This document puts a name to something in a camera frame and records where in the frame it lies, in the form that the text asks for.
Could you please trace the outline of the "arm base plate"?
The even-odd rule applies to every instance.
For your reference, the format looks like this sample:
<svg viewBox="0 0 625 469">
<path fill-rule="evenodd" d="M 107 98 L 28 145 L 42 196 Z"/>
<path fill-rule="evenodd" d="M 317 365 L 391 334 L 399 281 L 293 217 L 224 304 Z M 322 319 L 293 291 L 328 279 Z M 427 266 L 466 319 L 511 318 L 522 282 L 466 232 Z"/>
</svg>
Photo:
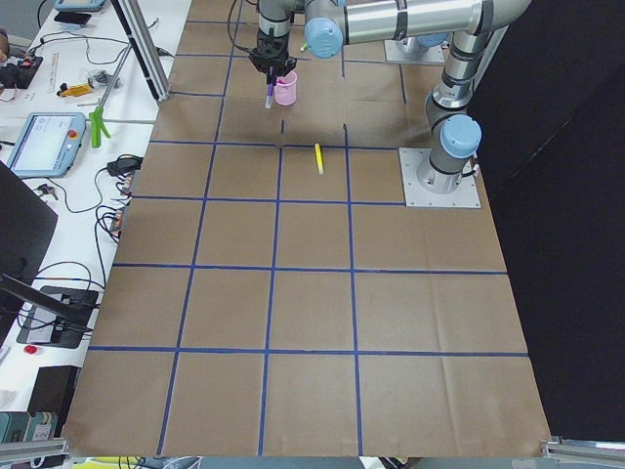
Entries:
<svg viewBox="0 0 625 469">
<path fill-rule="evenodd" d="M 388 64 L 417 64 L 425 66 L 441 66 L 445 58 L 441 46 L 430 48 L 419 54 L 407 54 L 399 49 L 397 41 L 384 42 L 385 57 Z"/>
<path fill-rule="evenodd" d="M 480 209 L 476 176 L 468 161 L 460 173 L 438 172 L 430 149 L 399 148 L 399 166 L 408 208 Z"/>
</svg>

